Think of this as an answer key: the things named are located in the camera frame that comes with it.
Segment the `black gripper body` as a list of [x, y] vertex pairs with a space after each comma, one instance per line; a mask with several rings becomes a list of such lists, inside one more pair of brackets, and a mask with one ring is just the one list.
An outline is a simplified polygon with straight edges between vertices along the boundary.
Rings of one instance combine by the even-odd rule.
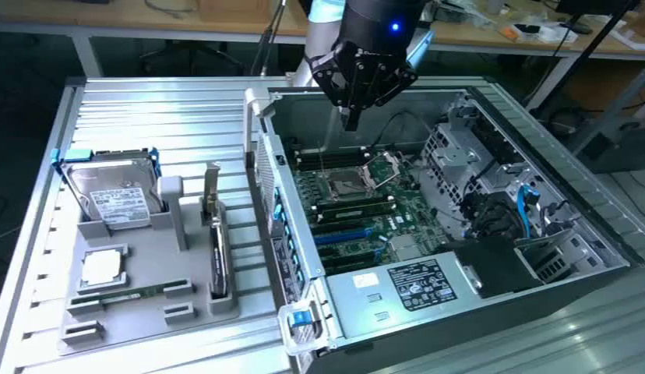
[[338, 34], [338, 67], [353, 79], [386, 65], [393, 71], [408, 56], [408, 46], [422, 14], [421, 1], [348, 1]]

